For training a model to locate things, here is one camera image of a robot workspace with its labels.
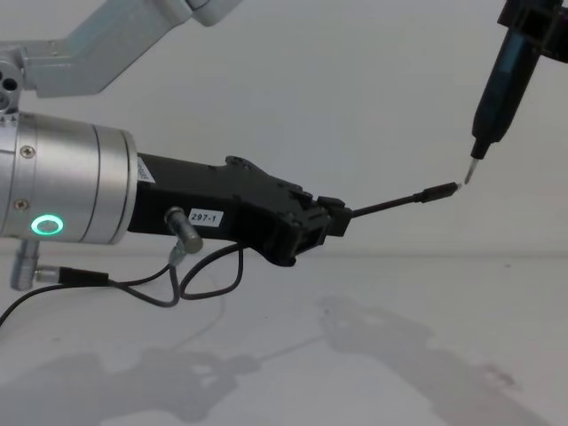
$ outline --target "silver connector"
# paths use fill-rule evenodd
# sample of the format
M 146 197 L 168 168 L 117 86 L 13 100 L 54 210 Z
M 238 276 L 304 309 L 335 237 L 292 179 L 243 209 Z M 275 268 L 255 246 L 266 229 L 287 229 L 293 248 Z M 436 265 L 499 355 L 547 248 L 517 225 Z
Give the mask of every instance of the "silver connector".
M 31 290 L 38 260 L 39 241 L 23 240 L 14 259 L 10 287 L 18 291 Z
M 58 266 L 39 266 L 35 271 L 35 280 L 46 284 L 58 284 L 60 269 Z
M 186 254 L 194 255 L 203 249 L 203 239 L 197 233 L 183 209 L 180 207 L 169 209 L 164 220 L 179 239 Z

